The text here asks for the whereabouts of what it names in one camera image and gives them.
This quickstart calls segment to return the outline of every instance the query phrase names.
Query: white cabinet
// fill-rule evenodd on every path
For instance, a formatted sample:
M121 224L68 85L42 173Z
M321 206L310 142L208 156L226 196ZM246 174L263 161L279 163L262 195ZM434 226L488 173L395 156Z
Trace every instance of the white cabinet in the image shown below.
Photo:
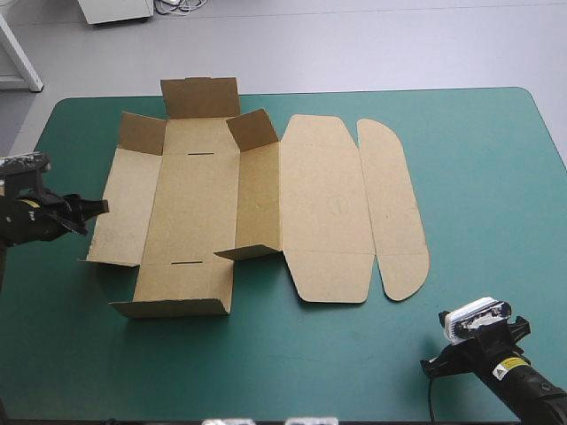
M153 15L153 0L79 0L79 5L90 24Z

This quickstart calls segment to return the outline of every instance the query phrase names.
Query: white cable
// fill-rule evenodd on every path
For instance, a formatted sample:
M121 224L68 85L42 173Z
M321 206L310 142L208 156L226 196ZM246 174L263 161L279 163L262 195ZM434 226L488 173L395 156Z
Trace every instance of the white cable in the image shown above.
M0 3L0 7L7 6L8 4L14 3L16 0L8 0L7 2Z
M197 4L193 5L191 4L191 0L181 0L177 6L170 4L172 6L171 9L167 9L166 4L168 3L162 0L158 0L156 2L156 9L158 9L158 12L162 14L187 16L192 11L195 11L204 6L206 2L207 0L200 0L197 2Z

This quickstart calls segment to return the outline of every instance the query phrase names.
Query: cardboard lid panel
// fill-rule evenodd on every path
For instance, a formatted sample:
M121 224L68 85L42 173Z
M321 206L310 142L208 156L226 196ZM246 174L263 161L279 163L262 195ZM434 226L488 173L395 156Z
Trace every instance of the cardboard lid panel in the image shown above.
M166 124L165 120L123 112L118 145L129 151L161 155Z
M161 157L117 149L87 261L137 266L142 262Z
M280 144L283 252L299 295L364 301L374 242L352 137L340 118L295 115Z
M369 295L374 253L285 251L299 296L314 303L363 303Z
M162 80L161 92L171 118L222 118L240 114L236 78Z
M111 303L120 314L130 319L184 317L228 314L219 299L178 299Z
M384 292L395 301L423 285L430 255L400 139L374 120L358 121L361 162Z

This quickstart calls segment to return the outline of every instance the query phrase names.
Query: warning label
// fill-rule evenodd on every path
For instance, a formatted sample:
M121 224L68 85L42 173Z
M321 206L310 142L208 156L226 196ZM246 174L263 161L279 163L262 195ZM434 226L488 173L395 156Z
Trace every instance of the warning label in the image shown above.
M514 367L518 366L529 366L524 359L520 359L519 357L510 357L508 359L503 360L493 370L494 377L501 381L504 379L504 376L512 370Z

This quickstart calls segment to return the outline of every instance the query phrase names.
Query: white furniture leg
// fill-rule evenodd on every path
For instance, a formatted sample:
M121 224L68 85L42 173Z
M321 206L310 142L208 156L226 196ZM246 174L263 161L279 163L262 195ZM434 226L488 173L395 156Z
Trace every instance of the white furniture leg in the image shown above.
M0 75L0 89L29 88L32 91L42 91L42 80L19 45L18 40L16 40L12 30L8 27L2 13L0 13L0 45L6 50L21 77Z

